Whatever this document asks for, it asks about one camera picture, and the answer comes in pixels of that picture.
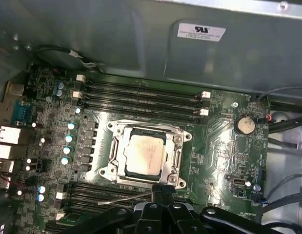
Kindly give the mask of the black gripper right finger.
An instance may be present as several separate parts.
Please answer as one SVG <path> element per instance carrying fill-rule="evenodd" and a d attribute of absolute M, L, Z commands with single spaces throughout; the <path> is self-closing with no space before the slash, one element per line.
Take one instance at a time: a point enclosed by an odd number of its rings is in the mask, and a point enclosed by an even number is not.
<path fill-rule="evenodd" d="M 163 186 L 163 204 L 173 234 L 278 234 L 269 227 L 217 207 L 196 212 L 191 204 L 174 200 L 174 186 Z"/>

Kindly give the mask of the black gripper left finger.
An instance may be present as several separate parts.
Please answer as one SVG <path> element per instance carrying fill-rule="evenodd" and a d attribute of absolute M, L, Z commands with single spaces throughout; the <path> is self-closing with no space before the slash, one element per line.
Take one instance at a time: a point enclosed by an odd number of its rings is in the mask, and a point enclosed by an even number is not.
<path fill-rule="evenodd" d="M 154 185 L 151 200 L 126 207 L 114 207 L 69 227 L 61 234 L 161 234 L 165 208 L 174 203 L 172 185 Z"/>

